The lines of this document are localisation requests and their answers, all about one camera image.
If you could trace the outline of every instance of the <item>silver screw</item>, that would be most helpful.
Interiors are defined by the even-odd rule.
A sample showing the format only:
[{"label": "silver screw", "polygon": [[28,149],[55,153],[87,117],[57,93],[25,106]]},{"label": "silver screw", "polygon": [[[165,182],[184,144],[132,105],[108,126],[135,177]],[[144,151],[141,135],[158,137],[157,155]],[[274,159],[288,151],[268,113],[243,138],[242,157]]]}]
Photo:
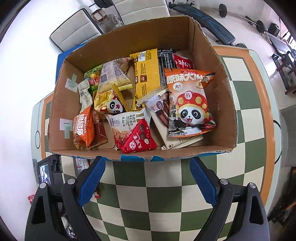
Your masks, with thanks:
[{"label": "silver screw", "polygon": [[256,184],[255,183],[249,183],[250,188],[255,188]]},{"label": "silver screw", "polygon": [[221,182],[221,184],[223,184],[223,185],[228,184],[228,181],[227,181],[226,179],[224,179],[224,178],[222,178],[222,179],[220,180],[220,182]]},{"label": "silver screw", "polygon": [[39,187],[40,187],[40,188],[45,188],[45,187],[46,187],[46,183],[41,183],[41,184],[39,185]]},{"label": "silver screw", "polygon": [[75,179],[74,178],[71,178],[67,181],[68,184],[74,184],[75,183]]}]

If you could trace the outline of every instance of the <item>white chair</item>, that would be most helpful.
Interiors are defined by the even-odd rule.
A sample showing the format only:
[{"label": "white chair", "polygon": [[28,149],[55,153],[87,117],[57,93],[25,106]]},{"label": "white chair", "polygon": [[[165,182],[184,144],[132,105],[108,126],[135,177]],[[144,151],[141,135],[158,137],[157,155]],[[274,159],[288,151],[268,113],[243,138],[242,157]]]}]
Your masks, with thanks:
[{"label": "white chair", "polygon": [[166,0],[113,0],[124,24],[169,17]]},{"label": "white chair", "polygon": [[52,42],[66,51],[103,34],[85,8],[80,9],[63,22],[51,35]]}]

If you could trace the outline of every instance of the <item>cardboard box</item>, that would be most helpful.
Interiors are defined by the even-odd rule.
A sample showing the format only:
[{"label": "cardboard box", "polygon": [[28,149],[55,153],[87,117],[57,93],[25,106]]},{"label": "cardboard box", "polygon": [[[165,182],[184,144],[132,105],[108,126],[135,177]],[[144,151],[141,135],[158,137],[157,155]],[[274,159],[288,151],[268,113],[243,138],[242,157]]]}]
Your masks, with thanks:
[{"label": "cardboard box", "polygon": [[188,50],[197,69],[216,73],[214,81],[207,86],[205,93],[217,127],[204,134],[202,142],[194,146],[161,150],[163,142],[152,123],[151,132],[159,145],[158,149],[130,155],[150,160],[152,156],[171,159],[231,151],[237,142],[237,121],[229,79],[220,57],[204,36],[200,25],[187,16],[152,19],[125,25],[99,36],[71,53],[61,67],[52,99],[48,128],[50,151],[66,156],[90,159],[104,156],[111,160],[119,160],[123,152],[115,150],[113,133],[107,121],[104,126],[109,142],[101,145],[100,150],[77,150],[72,132],[70,138],[65,139],[66,135],[61,127],[63,121],[71,122],[81,110],[79,92],[69,90],[65,85],[67,79],[72,79],[73,74],[77,76],[76,83],[80,83],[83,81],[84,72],[94,66],[154,48]]}]

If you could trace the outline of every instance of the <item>panda eye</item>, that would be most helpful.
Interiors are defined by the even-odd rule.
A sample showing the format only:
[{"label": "panda eye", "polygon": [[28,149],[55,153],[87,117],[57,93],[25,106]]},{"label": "panda eye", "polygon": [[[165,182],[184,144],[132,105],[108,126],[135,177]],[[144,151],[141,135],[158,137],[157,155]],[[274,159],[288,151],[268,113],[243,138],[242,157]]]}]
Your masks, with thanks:
[{"label": "panda eye", "polygon": [[199,111],[197,111],[197,110],[193,110],[193,111],[191,111],[191,113],[192,113],[192,115],[193,115],[193,117],[195,118],[195,119],[200,119],[201,118],[201,114],[200,114],[200,112]]},{"label": "panda eye", "polygon": [[187,115],[188,115],[188,111],[187,110],[181,111],[181,118],[185,118]]},{"label": "panda eye", "polygon": [[112,102],[110,103],[110,109],[113,109],[114,107],[115,107],[115,102],[112,101]]}]

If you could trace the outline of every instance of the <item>checkered tablecloth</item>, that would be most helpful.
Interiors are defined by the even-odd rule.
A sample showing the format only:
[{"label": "checkered tablecloth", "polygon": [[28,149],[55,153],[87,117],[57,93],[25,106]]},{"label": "checkered tablecloth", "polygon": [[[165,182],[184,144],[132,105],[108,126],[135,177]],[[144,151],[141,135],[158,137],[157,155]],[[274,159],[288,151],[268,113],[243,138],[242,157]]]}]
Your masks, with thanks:
[{"label": "checkered tablecloth", "polygon": [[[232,184],[254,182],[261,189],[266,165],[263,113],[254,81],[242,58],[221,56],[230,77],[238,119],[238,144],[232,153],[201,157],[219,178]],[[45,133],[50,102],[46,105]],[[46,155],[50,155],[47,135]],[[77,177],[75,158],[62,156],[63,178]],[[106,162],[100,198],[84,205],[102,241],[193,240],[211,213],[191,176],[189,159],[159,162]],[[237,204],[232,204],[219,240],[225,239]]]}]

